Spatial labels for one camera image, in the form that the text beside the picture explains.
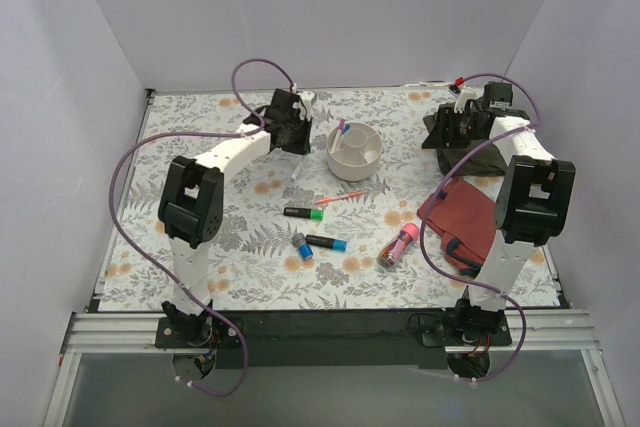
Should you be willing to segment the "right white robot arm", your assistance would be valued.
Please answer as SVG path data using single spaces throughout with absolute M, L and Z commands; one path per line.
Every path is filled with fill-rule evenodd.
M 464 157 L 470 160 L 493 145 L 507 169 L 495 202 L 494 240 L 482 267 L 453 308 L 417 323 L 428 347 L 510 344 L 505 316 L 510 291 L 536 249 L 562 232 L 576 175 L 573 163 L 554 158 L 541 145 L 537 120 L 514 108 L 514 84 L 496 76 L 477 97 L 464 83 L 452 85 L 457 98 L 438 108 L 422 146 L 467 148 L 476 142 Z

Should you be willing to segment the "blue-capped white pen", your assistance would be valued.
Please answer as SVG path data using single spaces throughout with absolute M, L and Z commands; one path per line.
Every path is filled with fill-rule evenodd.
M 340 144 L 340 139 L 342 137 L 343 134 L 343 127 L 338 127 L 336 129 L 335 135 L 334 135 L 334 139 L 331 145 L 331 149 L 330 149 L 330 153 L 334 153 L 337 151 L 339 144 Z

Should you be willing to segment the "orange pen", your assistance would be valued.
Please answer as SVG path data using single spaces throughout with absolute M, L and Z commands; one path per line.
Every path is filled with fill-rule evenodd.
M 314 202 L 314 205 L 324 205 L 324 204 L 328 204 L 328 203 L 332 203 L 332 202 L 336 202 L 336 201 L 342 201 L 342 200 L 347 200 L 350 198 L 356 198 L 359 196 L 362 196 L 366 193 L 366 191 L 360 190 L 360 191 L 353 191 L 353 192 L 348 192 L 345 194 L 339 194 L 339 195 L 335 195 L 335 196 L 329 196 L 329 197 L 324 197 L 321 198 L 317 201 Z

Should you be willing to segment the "purple-capped white pen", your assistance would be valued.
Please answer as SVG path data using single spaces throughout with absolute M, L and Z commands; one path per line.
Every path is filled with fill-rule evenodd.
M 341 119 L 340 124 L 339 124 L 338 135 L 337 135 L 336 148 L 340 145 L 340 141 L 342 139 L 342 136 L 344 134 L 344 129 L 345 129 L 346 126 L 347 126 L 346 120 L 345 119 Z

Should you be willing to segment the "teal-capped white pen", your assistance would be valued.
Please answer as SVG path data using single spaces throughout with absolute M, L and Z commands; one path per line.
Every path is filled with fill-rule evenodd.
M 306 161 L 306 156 L 302 156 L 298 163 L 296 164 L 296 167 L 294 168 L 292 174 L 291 174 L 291 180 L 292 181 L 296 181 L 300 175 L 300 172 L 304 166 L 304 163 Z

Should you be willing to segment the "white round compartment organizer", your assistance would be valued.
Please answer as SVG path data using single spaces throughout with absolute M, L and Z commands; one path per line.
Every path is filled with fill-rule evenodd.
M 371 177 L 380 164 L 382 138 L 372 127 L 349 122 L 350 128 L 343 134 L 336 152 L 330 153 L 337 127 L 327 138 L 326 161 L 329 170 L 339 179 L 357 182 Z

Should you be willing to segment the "green-capped black highlighter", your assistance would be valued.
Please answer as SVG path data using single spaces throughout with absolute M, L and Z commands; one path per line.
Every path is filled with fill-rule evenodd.
M 324 211 L 321 209 L 301 208 L 287 206 L 283 209 L 283 215 L 286 217 L 309 219 L 314 221 L 322 221 L 324 219 Z

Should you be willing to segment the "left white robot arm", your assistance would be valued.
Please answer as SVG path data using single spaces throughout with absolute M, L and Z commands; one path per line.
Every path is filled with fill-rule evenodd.
M 182 342 L 200 347 L 213 336 L 213 324 L 204 311 L 211 305 L 208 251 L 222 224 L 225 184 L 276 149 L 308 154 L 316 100 L 311 91 L 277 89 L 268 105 L 243 120 L 235 137 L 193 158 L 171 161 L 159 220 L 169 237 L 173 273 L 180 283 L 162 310 Z

